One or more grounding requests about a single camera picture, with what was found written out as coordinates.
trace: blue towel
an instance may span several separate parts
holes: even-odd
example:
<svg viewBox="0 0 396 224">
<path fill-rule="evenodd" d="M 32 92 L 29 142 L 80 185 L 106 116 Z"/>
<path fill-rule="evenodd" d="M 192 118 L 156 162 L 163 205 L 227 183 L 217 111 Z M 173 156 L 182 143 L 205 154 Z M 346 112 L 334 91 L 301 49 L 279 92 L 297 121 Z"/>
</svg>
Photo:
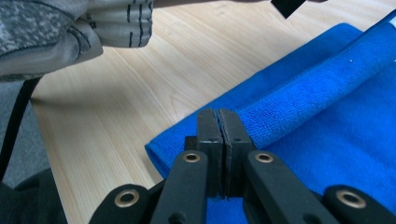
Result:
<svg viewBox="0 0 396 224">
<path fill-rule="evenodd" d="M 349 185 L 396 214 L 395 17 L 363 34 L 336 25 L 203 108 L 235 111 L 309 189 Z M 146 145 L 163 177 L 196 135 L 196 113 Z M 208 200 L 207 223 L 246 223 L 241 200 Z"/>
</svg>

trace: wooden table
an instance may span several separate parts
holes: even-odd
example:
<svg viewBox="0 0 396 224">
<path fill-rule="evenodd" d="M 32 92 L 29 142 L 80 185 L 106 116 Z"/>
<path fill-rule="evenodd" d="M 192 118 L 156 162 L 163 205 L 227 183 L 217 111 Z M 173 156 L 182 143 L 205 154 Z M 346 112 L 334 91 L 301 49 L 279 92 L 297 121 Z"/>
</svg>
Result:
<svg viewBox="0 0 396 224">
<path fill-rule="evenodd" d="M 34 109 L 69 223 L 115 187 L 159 182 L 144 145 L 166 128 L 335 24 L 366 30 L 395 6 L 306 2 L 287 20 L 268 1 L 155 8 L 146 47 L 46 75 Z"/>
</svg>

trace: black wire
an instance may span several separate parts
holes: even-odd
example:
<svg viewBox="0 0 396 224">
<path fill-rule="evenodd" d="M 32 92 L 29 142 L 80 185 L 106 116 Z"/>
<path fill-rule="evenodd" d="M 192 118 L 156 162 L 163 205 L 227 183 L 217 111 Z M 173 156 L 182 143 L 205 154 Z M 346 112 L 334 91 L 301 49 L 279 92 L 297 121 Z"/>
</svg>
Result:
<svg viewBox="0 0 396 224">
<path fill-rule="evenodd" d="M 0 181 L 3 181 L 4 175 L 6 174 L 12 150 L 14 149 L 21 121 L 23 119 L 23 114 L 39 80 L 40 77 L 24 81 L 20 92 L 18 93 L 17 100 L 15 101 L 14 108 L 12 109 L 11 116 L 9 117 L 6 135 L 0 152 Z"/>
</svg>

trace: wood grain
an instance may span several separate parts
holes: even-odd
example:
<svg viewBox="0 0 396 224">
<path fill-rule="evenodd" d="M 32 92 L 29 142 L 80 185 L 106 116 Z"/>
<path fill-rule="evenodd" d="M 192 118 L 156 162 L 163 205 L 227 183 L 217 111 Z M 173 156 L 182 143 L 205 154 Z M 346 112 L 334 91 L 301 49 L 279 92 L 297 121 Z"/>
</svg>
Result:
<svg viewBox="0 0 396 224">
<path fill-rule="evenodd" d="M 159 182 L 144 145 L 166 128 L 335 24 L 366 30 L 395 6 L 306 2 L 287 20 L 267 1 L 156 8 L 146 47 L 46 75 L 34 109 L 69 223 L 119 185 Z"/>
</svg>

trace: black object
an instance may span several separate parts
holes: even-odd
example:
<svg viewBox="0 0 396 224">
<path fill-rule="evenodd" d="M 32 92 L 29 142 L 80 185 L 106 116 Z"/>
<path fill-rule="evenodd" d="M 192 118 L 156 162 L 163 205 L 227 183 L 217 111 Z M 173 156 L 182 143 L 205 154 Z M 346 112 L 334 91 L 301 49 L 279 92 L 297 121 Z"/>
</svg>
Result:
<svg viewBox="0 0 396 224">
<path fill-rule="evenodd" d="M 205 223 L 206 197 L 217 196 L 243 198 L 249 223 L 396 223 L 390 211 L 351 187 L 330 187 L 321 200 L 280 158 L 256 150 L 241 120 L 226 109 L 198 114 L 197 136 L 186 137 L 166 180 L 150 190 L 114 189 L 90 223 Z"/>
<path fill-rule="evenodd" d="M 3 181 L 4 175 L 9 164 L 9 160 L 14 149 L 15 141 L 17 140 L 18 131 L 20 130 L 21 121 L 23 119 L 26 107 L 32 97 L 35 86 L 40 81 L 41 77 L 26 80 L 23 82 L 17 100 L 12 108 L 11 116 L 9 117 L 6 135 L 4 137 L 3 146 L 0 152 L 0 181 Z"/>
<path fill-rule="evenodd" d="M 305 0 L 272 0 L 271 3 L 285 19 L 289 17 Z"/>
</svg>

